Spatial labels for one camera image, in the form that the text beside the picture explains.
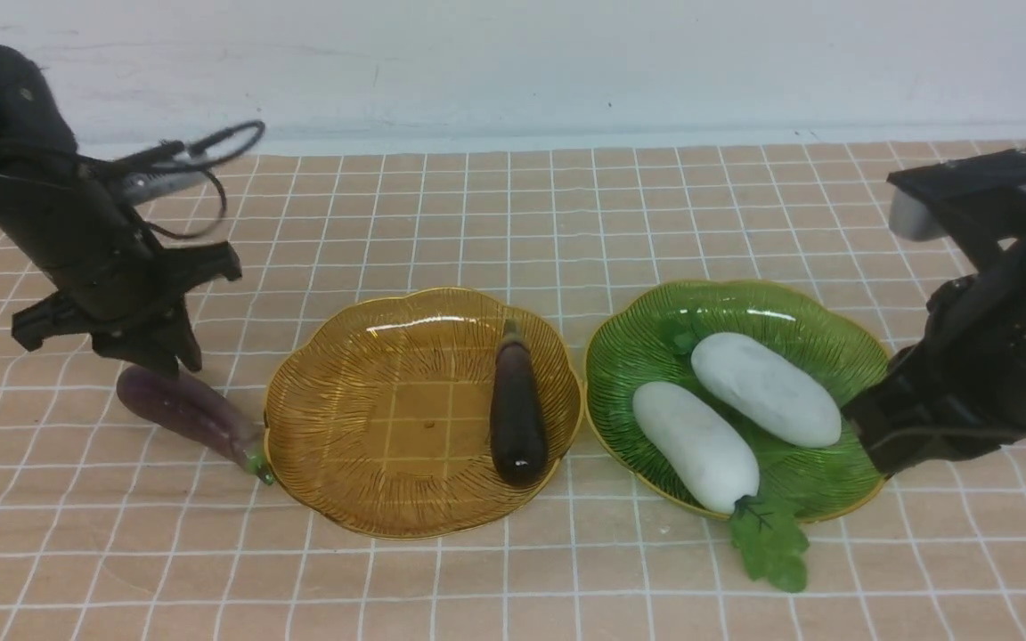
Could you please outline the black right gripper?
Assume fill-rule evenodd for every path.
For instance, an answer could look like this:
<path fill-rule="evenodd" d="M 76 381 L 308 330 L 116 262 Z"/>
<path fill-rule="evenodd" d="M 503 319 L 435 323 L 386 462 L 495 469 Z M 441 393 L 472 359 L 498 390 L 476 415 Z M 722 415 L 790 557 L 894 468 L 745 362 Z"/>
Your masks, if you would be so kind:
<path fill-rule="evenodd" d="M 980 458 L 1026 439 L 1026 237 L 938 288 L 924 335 L 843 406 L 873 467 Z"/>

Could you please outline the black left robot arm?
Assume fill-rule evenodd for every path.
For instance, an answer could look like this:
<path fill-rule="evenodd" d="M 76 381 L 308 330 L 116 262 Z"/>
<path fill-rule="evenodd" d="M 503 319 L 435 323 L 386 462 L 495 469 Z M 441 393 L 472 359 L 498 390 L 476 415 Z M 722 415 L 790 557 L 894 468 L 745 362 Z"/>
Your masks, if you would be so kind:
<path fill-rule="evenodd" d="M 83 157 L 35 62 L 0 44 L 0 231 L 45 274 L 52 295 L 12 316 L 13 340 L 35 352 L 86 334 L 101 357 L 175 380 L 203 354 L 186 297 L 209 281 L 239 280 L 232 245 L 192 244 L 137 207 L 193 183 L 262 138 L 259 120 L 194 142 L 165 141 L 130 157 Z"/>

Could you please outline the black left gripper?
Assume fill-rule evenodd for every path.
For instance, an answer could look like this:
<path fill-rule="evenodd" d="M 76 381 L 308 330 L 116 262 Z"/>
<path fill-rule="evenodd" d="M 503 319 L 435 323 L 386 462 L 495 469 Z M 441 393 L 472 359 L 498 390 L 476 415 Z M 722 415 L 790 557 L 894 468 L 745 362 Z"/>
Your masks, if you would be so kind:
<path fill-rule="evenodd" d="M 13 339 L 34 352 L 52 337 L 89 334 L 102 358 L 160 377 L 177 377 L 179 364 L 203 369 L 188 293 L 243 273 L 231 244 L 163 247 L 134 210 L 100 191 L 13 196 L 11 237 L 54 285 L 13 315 Z"/>

